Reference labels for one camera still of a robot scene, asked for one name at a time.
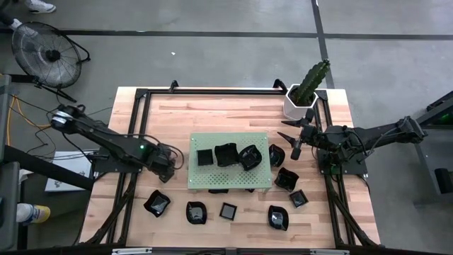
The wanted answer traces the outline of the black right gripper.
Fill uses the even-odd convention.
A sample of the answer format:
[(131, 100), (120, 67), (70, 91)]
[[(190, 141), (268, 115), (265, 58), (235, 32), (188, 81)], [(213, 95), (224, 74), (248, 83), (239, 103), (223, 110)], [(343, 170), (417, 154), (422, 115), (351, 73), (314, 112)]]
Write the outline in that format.
[(290, 137), (282, 132), (277, 132), (283, 139), (290, 143), (292, 148), (291, 159), (298, 160), (301, 154), (301, 146), (305, 143), (312, 142), (314, 136), (318, 133), (316, 126), (310, 125), (315, 116), (314, 110), (308, 110), (306, 115), (300, 120), (282, 120), (281, 123), (296, 128), (301, 128), (298, 138)]

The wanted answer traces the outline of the small black square plate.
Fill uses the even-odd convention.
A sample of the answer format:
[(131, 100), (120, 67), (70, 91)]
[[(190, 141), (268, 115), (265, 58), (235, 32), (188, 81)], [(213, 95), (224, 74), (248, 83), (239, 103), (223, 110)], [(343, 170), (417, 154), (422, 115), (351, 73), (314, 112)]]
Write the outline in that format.
[(300, 208), (301, 206), (309, 202), (308, 198), (305, 196), (303, 190), (298, 190), (289, 195), (289, 199), (292, 201), (292, 204), (295, 208)]
[(223, 203), (219, 216), (224, 219), (233, 221), (235, 218), (235, 215), (236, 215), (236, 210), (237, 210), (237, 207), (235, 205), (232, 205), (229, 203)]
[(201, 149), (197, 151), (197, 165), (207, 166), (214, 163), (213, 153), (211, 149)]

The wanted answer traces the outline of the white hexagonal plant pot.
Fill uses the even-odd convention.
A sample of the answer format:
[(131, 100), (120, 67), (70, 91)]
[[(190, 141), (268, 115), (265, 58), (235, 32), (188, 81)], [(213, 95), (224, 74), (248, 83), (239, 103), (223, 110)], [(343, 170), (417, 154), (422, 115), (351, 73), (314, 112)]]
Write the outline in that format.
[(285, 94), (283, 103), (283, 115), (289, 120), (300, 120), (306, 115), (308, 110), (313, 110), (319, 98), (316, 92), (311, 97), (311, 103), (307, 106), (296, 106), (290, 99), (292, 92), (298, 87), (298, 84), (292, 84)]

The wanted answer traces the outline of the green cactus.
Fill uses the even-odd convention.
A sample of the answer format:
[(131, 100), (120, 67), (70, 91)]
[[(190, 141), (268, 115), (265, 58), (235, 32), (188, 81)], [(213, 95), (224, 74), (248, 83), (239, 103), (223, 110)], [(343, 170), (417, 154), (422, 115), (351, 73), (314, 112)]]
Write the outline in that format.
[(309, 106), (313, 103), (314, 92), (330, 70), (330, 61), (323, 59), (315, 64), (306, 74), (302, 83), (291, 93), (296, 106)]

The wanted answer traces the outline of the green perforated metal shelf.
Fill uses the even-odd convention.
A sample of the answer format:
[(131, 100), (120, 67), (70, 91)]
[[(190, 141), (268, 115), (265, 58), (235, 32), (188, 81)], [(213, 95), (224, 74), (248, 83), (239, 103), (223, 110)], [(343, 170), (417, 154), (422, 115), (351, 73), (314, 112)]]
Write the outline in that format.
[[(227, 143), (235, 143), (238, 151), (249, 145), (257, 147), (262, 161), (250, 171), (242, 165), (220, 167), (217, 160), (207, 166), (197, 163), (197, 151), (211, 149)], [(190, 135), (188, 163), (189, 189), (269, 189), (272, 187), (272, 173), (268, 152), (268, 134), (265, 132), (199, 132)]]

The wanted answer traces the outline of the black base lever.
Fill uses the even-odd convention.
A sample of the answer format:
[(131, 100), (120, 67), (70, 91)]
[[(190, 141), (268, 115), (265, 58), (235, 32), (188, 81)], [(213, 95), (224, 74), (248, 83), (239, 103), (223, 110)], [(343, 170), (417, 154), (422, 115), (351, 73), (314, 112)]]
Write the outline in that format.
[(364, 153), (363, 158), (358, 159), (358, 160), (357, 160), (357, 163), (358, 163), (358, 164), (361, 164), (362, 162), (364, 162), (365, 159), (367, 159), (373, 152), (374, 152), (374, 150), (370, 150), (370, 151), (368, 151), (367, 153)]

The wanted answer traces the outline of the white printed box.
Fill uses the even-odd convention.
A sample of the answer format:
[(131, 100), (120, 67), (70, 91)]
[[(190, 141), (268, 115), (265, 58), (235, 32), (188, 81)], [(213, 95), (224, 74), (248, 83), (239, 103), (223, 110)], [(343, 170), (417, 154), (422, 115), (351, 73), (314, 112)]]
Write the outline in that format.
[(93, 185), (91, 162), (81, 152), (57, 151), (51, 161), (55, 171), (47, 179), (45, 192), (88, 191)]

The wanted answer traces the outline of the black diagonal beam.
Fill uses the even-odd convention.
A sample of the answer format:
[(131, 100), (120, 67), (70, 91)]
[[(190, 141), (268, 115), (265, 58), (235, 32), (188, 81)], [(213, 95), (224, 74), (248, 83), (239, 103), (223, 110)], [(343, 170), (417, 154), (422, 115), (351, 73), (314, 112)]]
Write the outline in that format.
[(62, 183), (67, 183), (88, 191), (91, 191), (93, 188), (94, 180), (92, 178), (82, 176), (8, 145), (4, 147), (4, 160), (6, 162), (18, 162), (22, 169), (56, 181), (61, 181)]

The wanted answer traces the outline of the white and yellow canister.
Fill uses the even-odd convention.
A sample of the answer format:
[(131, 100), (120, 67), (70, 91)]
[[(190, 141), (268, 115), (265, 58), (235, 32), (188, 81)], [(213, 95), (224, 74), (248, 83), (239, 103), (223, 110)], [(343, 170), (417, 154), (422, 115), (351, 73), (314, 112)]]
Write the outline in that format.
[(16, 222), (24, 224), (39, 224), (50, 217), (51, 211), (47, 206), (18, 203)]

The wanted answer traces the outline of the black floor fan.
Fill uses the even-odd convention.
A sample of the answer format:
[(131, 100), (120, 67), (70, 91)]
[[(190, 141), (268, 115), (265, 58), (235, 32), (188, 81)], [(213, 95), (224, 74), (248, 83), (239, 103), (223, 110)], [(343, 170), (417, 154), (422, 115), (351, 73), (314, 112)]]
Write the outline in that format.
[(27, 22), (13, 32), (11, 49), (23, 74), (12, 74), (16, 83), (33, 84), (72, 103), (76, 99), (63, 90), (81, 76), (82, 65), (90, 53), (67, 34), (41, 22)]

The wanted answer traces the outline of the black cylinder object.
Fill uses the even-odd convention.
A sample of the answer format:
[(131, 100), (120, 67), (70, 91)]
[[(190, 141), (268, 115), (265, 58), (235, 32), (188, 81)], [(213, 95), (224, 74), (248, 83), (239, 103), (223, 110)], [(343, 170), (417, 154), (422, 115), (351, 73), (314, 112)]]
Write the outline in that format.
[(447, 169), (436, 169), (435, 177), (441, 194), (453, 193), (453, 180), (451, 180), (449, 171)]

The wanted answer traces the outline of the grey metal cabinet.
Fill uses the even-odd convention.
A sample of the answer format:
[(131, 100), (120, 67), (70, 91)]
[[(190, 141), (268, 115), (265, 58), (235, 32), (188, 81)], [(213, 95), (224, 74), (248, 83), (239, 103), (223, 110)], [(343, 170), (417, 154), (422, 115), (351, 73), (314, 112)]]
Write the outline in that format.
[(9, 109), (11, 77), (0, 75), (0, 252), (16, 242), (16, 203), (18, 200), (19, 163), (8, 162), (6, 156), (6, 128)]

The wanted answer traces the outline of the person's foot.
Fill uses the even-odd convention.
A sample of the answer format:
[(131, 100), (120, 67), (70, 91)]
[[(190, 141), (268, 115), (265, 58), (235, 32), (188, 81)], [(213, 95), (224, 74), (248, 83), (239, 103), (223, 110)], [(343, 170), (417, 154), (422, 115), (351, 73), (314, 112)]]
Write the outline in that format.
[(29, 12), (34, 14), (41, 13), (53, 13), (57, 10), (57, 7), (53, 4), (49, 4), (43, 0), (25, 0)]
[(13, 18), (2, 10), (0, 10), (0, 23), (3, 23), (11, 30), (16, 30), (19, 26), (22, 25), (22, 23), (17, 18)]

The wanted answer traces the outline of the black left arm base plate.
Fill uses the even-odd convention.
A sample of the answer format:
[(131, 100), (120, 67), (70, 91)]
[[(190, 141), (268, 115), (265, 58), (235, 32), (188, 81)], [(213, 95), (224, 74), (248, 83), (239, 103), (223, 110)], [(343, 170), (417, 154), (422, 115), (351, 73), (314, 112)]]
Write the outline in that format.
[(140, 173), (142, 167), (132, 164), (126, 164), (120, 160), (106, 156), (96, 156), (93, 158), (94, 171), (99, 173)]

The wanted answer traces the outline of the grey metal workstation frame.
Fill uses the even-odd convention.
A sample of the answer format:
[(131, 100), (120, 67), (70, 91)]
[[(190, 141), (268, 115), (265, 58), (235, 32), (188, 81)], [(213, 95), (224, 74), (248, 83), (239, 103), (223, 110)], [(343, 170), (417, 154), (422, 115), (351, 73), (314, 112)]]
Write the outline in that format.
[(428, 136), (415, 145), (423, 195), (413, 204), (419, 208), (434, 204), (453, 205), (453, 193), (441, 194), (435, 177), (436, 169), (445, 168), (453, 180), (453, 91), (429, 104), (416, 121)]

